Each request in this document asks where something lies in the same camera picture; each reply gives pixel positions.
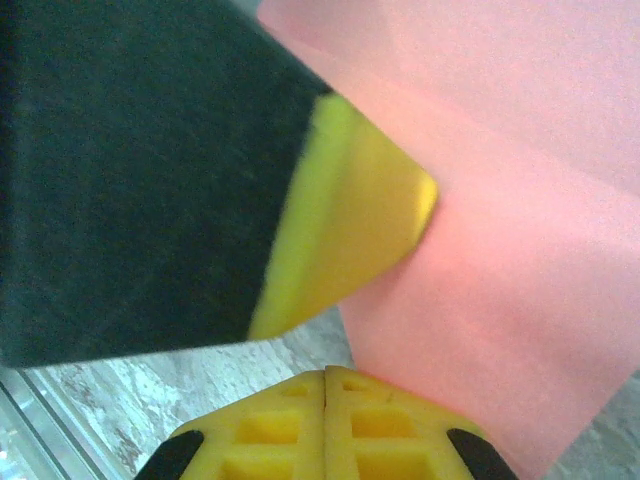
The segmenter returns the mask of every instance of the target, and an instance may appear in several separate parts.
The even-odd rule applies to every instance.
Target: dark green foam block
[[[245,339],[326,86],[223,1],[0,12],[2,363]]]

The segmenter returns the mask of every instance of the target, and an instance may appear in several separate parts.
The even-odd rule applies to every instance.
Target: black rubber pad
[[[197,430],[165,440],[134,480],[180,480],[202,442],[204,434]]]
[[[326,85],[231,2],[14,7],[1,361],[244,340]]]
[[[475,480],[518,480],[500,454],[483,438],[461,429],[447,432]]]

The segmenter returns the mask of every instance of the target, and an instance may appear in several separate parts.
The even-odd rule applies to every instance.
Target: pink material
[[[281,42],[439,181],[342,305],[358,367],[542,476],[640,365],[640,3],[266,0]]]

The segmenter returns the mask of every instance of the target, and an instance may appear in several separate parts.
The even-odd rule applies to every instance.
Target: yellow plastic part
[[[181,480],[473,480],[447,437],[472,422],[343,367],[300,374],[180,427]]]
[[[204,442],[182,480],[324,479],[322,371],[302,373],[184,424]]]
[[[290,330],[399,262],[436,198],[435,181],[344,98],[320,98],[249,338]]]
[[[473,480],[447,438],[480,429],[439,405],[342,367],[325,372],[327,480]]]

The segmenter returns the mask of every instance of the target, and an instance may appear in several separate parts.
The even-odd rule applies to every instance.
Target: pink foam sheet
[[[640,364],[640,3],[265,0],[432,173],[414,254],[345,300],[356,365],[541,477]]]

